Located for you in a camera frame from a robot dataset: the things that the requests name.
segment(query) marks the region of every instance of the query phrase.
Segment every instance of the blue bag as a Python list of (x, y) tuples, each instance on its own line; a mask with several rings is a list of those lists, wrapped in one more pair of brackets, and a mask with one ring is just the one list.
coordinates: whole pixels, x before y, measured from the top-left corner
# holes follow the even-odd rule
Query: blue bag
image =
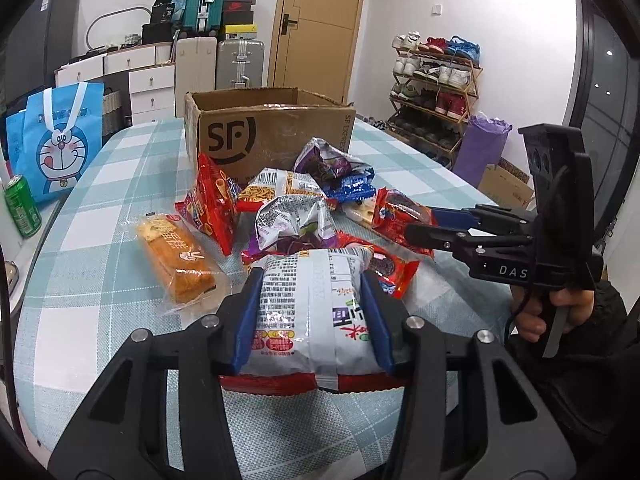
[(17, 153), (14, 173), (27, 179), (36, 202), (71, 190), (100, 151), (103, 93), (102, 83), (78, 83), (29, 97), (22, 149), (10, 152)]

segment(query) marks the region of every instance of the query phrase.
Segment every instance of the red sneaker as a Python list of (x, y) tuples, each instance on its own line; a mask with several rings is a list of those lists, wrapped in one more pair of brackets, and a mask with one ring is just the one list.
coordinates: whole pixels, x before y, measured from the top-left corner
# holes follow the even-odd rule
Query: red sneaker
[(447, 40), (444, 38), (427, 38), (426, 46), (430, 52), (436, 52), (438, 54), (444, 54), (447, 48)]
[(438, 100), (436, 101), (437, 113), (447, 115), (447, 111), (449, 110), (449, 105), (452, 97), (454, 96), (447, 92), (440, 92), (438, 94)]
[(462, 95), (451, 95), (447, 115), (457, 121), (466, 114), (466, 99)]

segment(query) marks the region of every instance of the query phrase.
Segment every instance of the snack wrapper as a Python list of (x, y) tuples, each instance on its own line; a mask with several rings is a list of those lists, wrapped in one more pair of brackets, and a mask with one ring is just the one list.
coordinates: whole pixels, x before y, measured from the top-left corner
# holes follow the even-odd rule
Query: snack wrapper
[(395, 388), (378, 366), (360, 306), (370, 247), (267, 256), (252, 351), (227, 390), (295, 395)]
[(313, 137), (296, 159), (294, 171), (310, 174), (330, 200), (339, 203), (374, 196), (373, 168), (356, 156)]
[(334, 219), (324, 198), (280, 196), (262, 206), (249, 240), (249, 254), (294, 254), (304, 249), (337, 247)]
[(194, 240), (178, 215), (146, 216), (137, 224), (136, 233), (175, 310), (206, 294), (220, 296), (219, 305), (230, 293), (228, 276)]
[(383, 187), (378, 190), (376, 208), (371, 221), (373, 230), (385, 238), (411, 249), (414, 253), (433, 258), (433, 249), (412, 246), (404, 238), (404, 228), (407, 224), (416, 222), (437, 225), (428, 207), (414, 202), (397, 189)]
[[(320, 196), (327, 200), (327, 196), (310, 175), (265, 168), (238, 196), (238, 211), (258, 212), (263, 205), (284, 195)], [(335, 201), (328, 204), (335, 208)]]
[(418, 270), (420, 261), (406, 262), (389, 251), (366, 240), (338, 231), (340, 247), (352, 248), (368, 246), (373, 249), (369, 269), (378, 275), (382, 289), (391, 297), (400, 300)]
[(198, 231), (213, 238), (229, 256), (238, 225), (236, 201), (240, 189), (204, 153), (198, 154), (198, 176), (176, 211)]

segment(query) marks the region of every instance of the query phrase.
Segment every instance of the green soda can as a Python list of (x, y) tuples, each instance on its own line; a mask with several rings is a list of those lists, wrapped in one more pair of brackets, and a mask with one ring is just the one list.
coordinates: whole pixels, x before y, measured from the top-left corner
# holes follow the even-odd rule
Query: green soda can
[(42, 225), (42, 217), (31, 196), (27, 179), (15, 175), (6, 185), (4, 198), (20, 234), (25, 238), (36, 234)]

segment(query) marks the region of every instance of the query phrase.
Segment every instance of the purple bag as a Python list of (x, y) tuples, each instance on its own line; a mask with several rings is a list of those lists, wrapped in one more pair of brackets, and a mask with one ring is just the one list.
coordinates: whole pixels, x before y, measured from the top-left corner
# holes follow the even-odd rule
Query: purple bag
[(478, 187), (488, 164), (498, 164), (512, 124), (473, 115), (469, 119), (453, 173)]

